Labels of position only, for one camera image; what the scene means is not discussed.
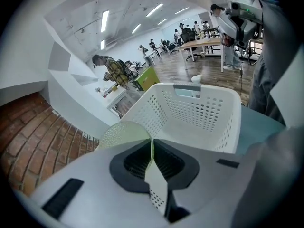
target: wooden floor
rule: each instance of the wooden floor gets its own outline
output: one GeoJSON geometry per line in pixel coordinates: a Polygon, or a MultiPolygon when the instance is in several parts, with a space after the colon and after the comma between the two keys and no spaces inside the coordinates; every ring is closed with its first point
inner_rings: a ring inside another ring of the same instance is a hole
{"type": "MultiPolygon", "coordinates": [[[[188,57],[188,53],[184,52],[184,58],[188,57]]],[[[195,75],[203,74],[201,83],[204,85],[220,86],[235,90],[240,94],[241,76],[240,70],[224,70],[220,71],[220,57],[203,57],[198,58],[195,62],[188,59],[186,62],[188,70],[186,71],[181,60],[179,52],[176,54],[163,54],[160,62],[154,60],[155,72],[161,83],[178,83],[191,82],[191,78],[195,75]]],[[[244,105],[247,105],[251,88],[251,81],[254,71],[254,66],[251,67],[247,60],[243,61],[243,85],[241,100],[244,105]]],[[[125,114],[132,105],[123,99],[117,106],[117,109],[125,114]]]]}

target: black slot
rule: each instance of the black slot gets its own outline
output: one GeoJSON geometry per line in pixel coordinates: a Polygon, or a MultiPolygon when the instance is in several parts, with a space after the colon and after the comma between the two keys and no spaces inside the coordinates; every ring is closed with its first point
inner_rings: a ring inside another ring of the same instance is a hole
{"type": "Polygon", "coordinates": [[[224,160],[224,159],[218,159],[217,163],[221,164],[221,165],[226,165],[228,167],[232,167],[232,168],[237,168],[239,163],[235,162],[235,161],[228,161],[228,160],[224,160]]]}
{"type": "Polygon", "coordinates": [[[71,178],[42,207],[51,217],[58,219],[84,182],[71,178]]]}

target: basket handle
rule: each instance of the basket handle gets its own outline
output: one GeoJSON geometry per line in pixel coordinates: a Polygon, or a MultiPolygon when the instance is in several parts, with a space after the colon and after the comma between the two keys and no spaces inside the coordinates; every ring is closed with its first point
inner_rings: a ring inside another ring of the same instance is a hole
{"type": "Polygon", "coordinates": [[[186,89],[186,90],[200,91],[201,85],[198,85],[198,84],[188,84],[188,85],[173,84],[173,88],[174,89],[186,89]]]}

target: white ceiling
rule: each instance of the white ceiling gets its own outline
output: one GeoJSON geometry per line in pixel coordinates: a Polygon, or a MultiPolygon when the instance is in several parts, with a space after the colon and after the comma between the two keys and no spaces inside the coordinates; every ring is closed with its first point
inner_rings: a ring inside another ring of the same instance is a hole
{"type": "MultiPolygon", "coordinates": [[[[211,2],[227,4],[227,0],[211,2]]],[[[173,19],[177,11],[186,7],[191,9],[196,5],[184,0],[95,0],[49,23],[66,47],[87,62],[100,49],[102,40],[105,39],[106,45],[121,42],[132,36],[138,24],[141,26],[134,35],[157,28],[160,21],[173,19]],[[146,15],[160,3],[164,5],[147,18],[146,15]],[[107,10],[110,10],[107,28],[101,33],[102,13],[107,10]]]]}

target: man in plaid shirt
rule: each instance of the man in plaid shirt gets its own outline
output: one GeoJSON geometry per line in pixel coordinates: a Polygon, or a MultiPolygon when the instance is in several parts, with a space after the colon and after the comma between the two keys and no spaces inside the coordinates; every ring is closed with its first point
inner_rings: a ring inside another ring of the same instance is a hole
{"type": "Polygon", "coordinates": [[[112,81],[115,81],[123,88],[127,87],[129,82],[128,77],[124,74],[122,66],[113,58],[107,56],[94,55],[92,58],[92,62],[96,66],[105,65],[109,72],[108,78],[112,81]]]}

